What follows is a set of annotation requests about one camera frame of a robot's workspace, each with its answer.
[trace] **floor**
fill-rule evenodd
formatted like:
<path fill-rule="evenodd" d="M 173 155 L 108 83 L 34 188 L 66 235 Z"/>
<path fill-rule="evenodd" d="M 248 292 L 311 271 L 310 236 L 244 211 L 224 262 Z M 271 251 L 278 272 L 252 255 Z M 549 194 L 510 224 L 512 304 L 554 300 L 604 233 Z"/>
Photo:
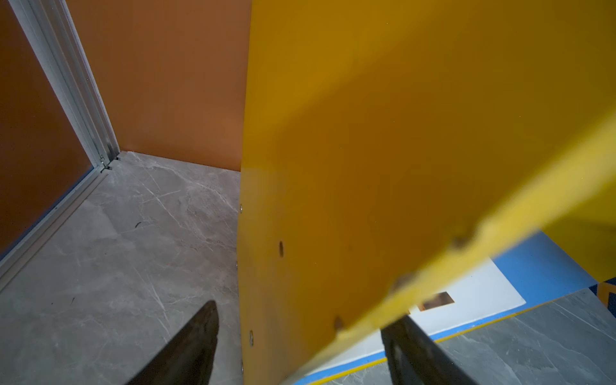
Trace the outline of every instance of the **floor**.
<path fill-rule="evenodd" d="M 584 289 L 439 346 L 478 384 L 616 383 L 616 318 Z M 387 363 L 326 385 L 391 384 Z"/>
<path fill-rule="evenodd" d="M 124 384 L 210 299 L 210 384 L 241 384 L 240 173 L 137 153 L 112 166 L 0 293 L 0 384 Z"/>

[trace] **yellow board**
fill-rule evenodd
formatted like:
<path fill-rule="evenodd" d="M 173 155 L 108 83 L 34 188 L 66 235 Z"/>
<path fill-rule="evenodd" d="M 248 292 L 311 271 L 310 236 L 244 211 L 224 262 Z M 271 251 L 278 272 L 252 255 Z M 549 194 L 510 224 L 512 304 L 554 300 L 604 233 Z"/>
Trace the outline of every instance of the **yellow board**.
<path fill-rule="evenodd" d="M 598 282 L 616 277 L 616 184 L 543 231 Z"/>
<path fill-rule="evenodd" d="M 614 15 L 612 0 L 255 0 L 245 384 L 292 383 L 612 181 Z"/>

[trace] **gray marble floor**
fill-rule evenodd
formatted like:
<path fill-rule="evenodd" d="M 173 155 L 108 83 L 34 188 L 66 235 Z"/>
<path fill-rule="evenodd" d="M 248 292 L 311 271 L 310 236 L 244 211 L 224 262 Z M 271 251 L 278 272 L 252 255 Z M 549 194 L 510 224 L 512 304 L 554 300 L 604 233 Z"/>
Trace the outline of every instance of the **gray marble floor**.
<path fill-rule="evenodd" d="M 241 384 L 240 174 L 136 153 L 0 292 L 1 384 L 123 384 L 208 300 L 211 384 Z"/>
<path fill-rule="evenodd" d="M 478 384 L 616 383 L 616 318 L 588 289 L 439 346 Z M 384 384 L 387 363 L 326 383 Z"/>

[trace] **dark orange panel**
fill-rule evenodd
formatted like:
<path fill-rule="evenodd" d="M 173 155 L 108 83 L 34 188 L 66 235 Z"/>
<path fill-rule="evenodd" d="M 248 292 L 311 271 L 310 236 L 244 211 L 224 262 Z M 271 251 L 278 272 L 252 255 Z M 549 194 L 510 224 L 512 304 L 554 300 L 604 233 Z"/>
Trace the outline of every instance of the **dark orange panel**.
<path fill-rule="evenodd" d="M 7 1 L 0 2 L 0 253 L 91 167 Z"/>
<path fill-rule="evenodd" d="M 249 0 L 68 0 L 122 150 L 239 170 Z"/>

